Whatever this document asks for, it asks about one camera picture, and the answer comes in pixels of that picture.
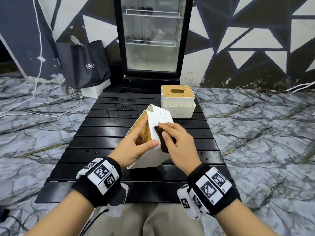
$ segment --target white triangle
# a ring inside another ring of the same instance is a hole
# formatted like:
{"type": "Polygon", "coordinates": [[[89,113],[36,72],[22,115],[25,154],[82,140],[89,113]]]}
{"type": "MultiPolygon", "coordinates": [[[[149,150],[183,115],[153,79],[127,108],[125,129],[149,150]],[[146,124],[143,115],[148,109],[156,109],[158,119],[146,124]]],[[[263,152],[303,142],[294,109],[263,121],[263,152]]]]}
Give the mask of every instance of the white triangle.
{"type": "Polygon", "coordinates": [[[53,37],[55,40],[61,36],[87,1],[88,0],[61,0],[53,29],[53,37]]]}
{"type": "Polygon", "coordinates": [[[269,29],[255,28],[243,36],[232,48],[272,48],[283,46],[277,41],[269,29]]]}
{"type": "Polygon", "coordinates": [[[234,12],[234,16],[242,10],[244,7],[246,7],[248,4],[250,4],[253,0],[239,0],[239,3],[236,7],[236,10],[234,12]]]}
{"type": "Polygon", "coordinates": [[[193,7],[191,10],[189,30],[209,39],[197,7],[193,7]]]}
{"type": "Polygon", "coordinates": [[[293,19],[291,22],[291,53],[315,37],[315,20],[293,19]]]}
{"type": "Polygon", "coordinates": [[[293,15],[315,15],[315,0],[307,0],[299,9],[297,9],[293,15]]]}
{"type": "Polygon", "coordinates": [[[212,48],[184,55],[180,85],[200,86],[214,52],[212,48]]]}
{"type": "Polygon", "coordinates": [[[286,51],[265,51],[285,73],[287,73],[287,52],[286,51]]]}
{"type": "Polygon", "coordinates": [[[236,68],[240,68],[253,54],[255,51],[229,51],[232,60],[236,68]]]}
{"type": "Polygon", "coordinates": [[[118,37],[115,25],[83,15],[86,34],[89,42],[101,40],[104,48],[118,37]]]}
{"type": "Polygon", "coordinates": [[[226,29],[226,32],[222,38],[221,44],[218,48],[218,52],[222,51],[225,47],[227,47],[229,44],[231,44],[235,39],[237,39],[239,36],[241,36],[245,31],[247,31],[249,28],[243,28],[243,27],[228,27],[226,29]]]}
{"type": "Polygon", "coordinates": [[[40,4],[45,19],[50,26],[57,0],[38,0],[38,3],[40,4]]]}
{"type": "Polygon", "coordinates": [[[313,60],[313,62],[311,63],[311,65],[309,66],[309,68],[305,72],[310,71],[312,69],[315,69],[315,59],[313,60]]]}

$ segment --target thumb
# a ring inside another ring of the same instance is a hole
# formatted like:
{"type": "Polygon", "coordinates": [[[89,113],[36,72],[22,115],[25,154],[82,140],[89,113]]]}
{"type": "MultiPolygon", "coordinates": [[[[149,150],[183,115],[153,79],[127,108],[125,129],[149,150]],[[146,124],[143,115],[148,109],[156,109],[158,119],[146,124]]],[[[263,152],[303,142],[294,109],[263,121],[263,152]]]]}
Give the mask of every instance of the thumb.
{"type": "Polygon", "coordinates": [[[168,151],[170,151],[174,147],[176,147],[170,134],[168,134],[167,132],[164,131],[164,132],[162,132],[162,137],[165,141],[165,144],[167,146],[168,151]]]}
{"type": "Polygon", "coordinates": [[[148,150],[155,148],[157,145],[159,145],[159,142],[157,140],[151,140],[151,141],[148,141],[146,143],[143,143],[143,144],[137,146],[138,154],[140,156],[142,156],[148,150]]]}

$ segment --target black adapter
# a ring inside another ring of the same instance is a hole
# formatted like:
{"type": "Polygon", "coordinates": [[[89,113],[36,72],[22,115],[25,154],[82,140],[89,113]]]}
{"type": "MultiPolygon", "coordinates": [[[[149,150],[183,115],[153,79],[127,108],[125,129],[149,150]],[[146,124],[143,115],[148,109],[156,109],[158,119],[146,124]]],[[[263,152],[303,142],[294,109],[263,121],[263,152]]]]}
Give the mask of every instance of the black adapter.
{"type": "Polygon", "coordinates": [[[9,213],[10,210],[6,209],[3,206],[0,206],[0,223],[3,223],[7,219],[9,213]]]}

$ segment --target glass door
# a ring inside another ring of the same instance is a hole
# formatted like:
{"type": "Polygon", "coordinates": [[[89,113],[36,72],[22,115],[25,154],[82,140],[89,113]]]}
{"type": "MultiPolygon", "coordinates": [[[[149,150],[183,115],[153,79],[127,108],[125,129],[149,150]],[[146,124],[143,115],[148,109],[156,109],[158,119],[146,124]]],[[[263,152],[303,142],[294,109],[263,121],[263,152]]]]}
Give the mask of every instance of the glass door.
{"type": "Polygon", "coordinates": [[[128,70],[176,72],[186,0],[121,0],[128,70]]]}

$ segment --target floor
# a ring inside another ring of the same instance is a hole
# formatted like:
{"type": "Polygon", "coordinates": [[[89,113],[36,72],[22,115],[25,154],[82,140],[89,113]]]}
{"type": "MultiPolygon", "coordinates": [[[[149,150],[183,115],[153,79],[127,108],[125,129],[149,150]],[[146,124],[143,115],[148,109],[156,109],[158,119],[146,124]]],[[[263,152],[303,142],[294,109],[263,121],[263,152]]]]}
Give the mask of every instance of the floor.
{"type": "MultiPolygon", "coordinates": [[[[29,99],[33,85],[0,77],[0,111],[29,99]]],[[[47,86],[39,86],[38,92],[47,86]]],[[[310,92],[266,96],[253,90],[194,88],[243,202],[280,235],[315,230],[315,96],[310,92]]],[[[66,87],[37,102],[71,94],[66,87]]],[[[16,114],[60,114],[78,98],[37,107],[28,102],[16,114]]],[[[0,205],[30,228],[55,204],[35,204],[36,194],[91,109],[94,99],[59,118],[40,115],[0,118],[0,205]]],[[[220,236],[214,218],[203,218],[206,236],[220,236]]],[[[12,218],[0,227],[23,230],[12,218]]]]}

